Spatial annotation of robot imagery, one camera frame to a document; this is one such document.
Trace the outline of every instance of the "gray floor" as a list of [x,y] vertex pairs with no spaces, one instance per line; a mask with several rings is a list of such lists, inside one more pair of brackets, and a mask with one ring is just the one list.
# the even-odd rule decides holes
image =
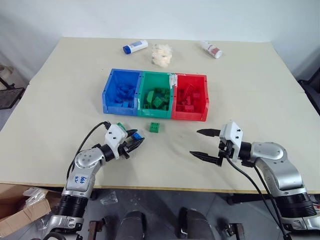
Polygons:
[[[118,202],[102,205],[101,198],[115,191]],[[191,191],[164,190],[124,190],[104,189],[95,201],[89,201],[84,225],[81,231],[83,239],[88,238],[88,226],[91,220],[100,220],[104,216],[111,217],[108,227],[97,234],[97,240],[113,240],[121,219],[132,210],[139,210],[146,215],[147,240],[176,239],[175,229],[181,207],[196,209],[204,214],[210,222],[216,240],[220,237],[217,220],[224,218],[230,223],[242,223],[246,240],[280,240],[280,230],[260,201],[228,205],[224,200],[226,194]],[[30,224],[3,240],[30,240],[42,234],[36,223]]]

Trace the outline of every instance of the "cardboard box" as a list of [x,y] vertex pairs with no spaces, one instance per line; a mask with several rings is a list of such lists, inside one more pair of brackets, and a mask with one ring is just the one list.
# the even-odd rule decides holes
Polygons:
[[29,186],[0,184],[0,238],[8,236],[33,221],[51,212],[51,207],[59,203],[60,193],[47,192],[47,198],[42,199],[28,207],[24,207],[28,196],[24,191]]

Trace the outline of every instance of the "black cable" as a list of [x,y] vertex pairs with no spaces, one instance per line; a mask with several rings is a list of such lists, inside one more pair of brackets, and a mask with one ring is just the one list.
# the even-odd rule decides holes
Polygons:
[[281,232],[283,233],[283,235],[285,235],[285,229],[284,229],[284,226],[283,226],[283,224],[282,224],[281,217],[280,217],[278,208],[277,208],[277,206],[276,206],[275,199],[274,199],[274,197],[271,195],[271,193],[270,193],[270,191],[269,191],[269,188],[268,188],[265,180],[264,180],[263,177],[261,176],[261,174],[260,174],[257,166],[254,166],[254,170],[256,171],[256,174],[258,174],[259,179],[260,179],[260,181],[262,182],[262,184],[263,184],[263,186],[264,186],[264,188],[265,188],[265,190],[266,190],[266,192],[267,192],[267,194],[268,194],[268,196],[269,196],[269,198],[270,198],[270,200],[271,200],[271,203],[272,203],[272,206],[273,206],[273,208],[274,208],[276,217],[278,218],[278,222],[279,222],[279,224],[280,224],[280,226],[279,226],[279,227],[280,227],[280,230],[281,230]]
[[87,134],[87,136],[83,139],[82,143],[80,144],[78,150],[76,151],[74,158],[72,160],[72,162],[69,165],[68,171],[66,172],[66,179],[68,180],[69,178],[69,174],[70,174],[70,170],[71,168],[73,169],[75,167],[75,158],[78,155],[78,153],[80,153],[82,147],[84,146],[85,142],[87,141],[87,139],[90,137],[90,135],[101,125],[104,125],[106,128],[109,127],[110,123],[107,121],[102,121],[100,123],[98,123],[94,128],[91,129],[91,131]]
[[259,195],[261,196],[262,198],[262,201],[264,203],[264,205],[266,206],[266,208],[268,209],[269,213],[271,214],[273,220],[275,221],[275,223],[278,225],[278,227],[281,229],[277,219],[275,218],[275,216],[272,214],[267,202],[266,202],[266,199],[264,197],[264,195],[262,194],[262,192],[260,191],[259,187],[257,186],[257,184],[255,183],[255,181],[253,181],[253,179],[248,175],[246,174],[244,171],[242,171],[240,168],[238,168],[229,158],[228,155],[225,156],[226,160],[229,162],[229,164],[235,169],[237,170],[238,172],[240,172],[241,174],[243,174],[247,179],[249,179],[249,181],[252,183],[252,185],[255,187],[255,189],[257,190],[257,192],[259,193]]

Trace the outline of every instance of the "blue bin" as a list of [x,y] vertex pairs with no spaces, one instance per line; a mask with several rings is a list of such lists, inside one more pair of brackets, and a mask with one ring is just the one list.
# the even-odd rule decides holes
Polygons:
[[137,116],[142,71],[112,69],[102,92],[105,114]]

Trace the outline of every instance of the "white bottle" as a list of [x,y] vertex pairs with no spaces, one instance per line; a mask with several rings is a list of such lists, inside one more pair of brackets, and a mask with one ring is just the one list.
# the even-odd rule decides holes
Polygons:
[[130,43],[129,45],[125,45],[123,47],[123,51],[125,54],[131,54],[138,50],[145,49],[148,47],[148,42],[146,40],[140,40],[133,43]]
[[208,41],[201,41],[201,47],[215,59],[220,58],[222,55],[222,51]]

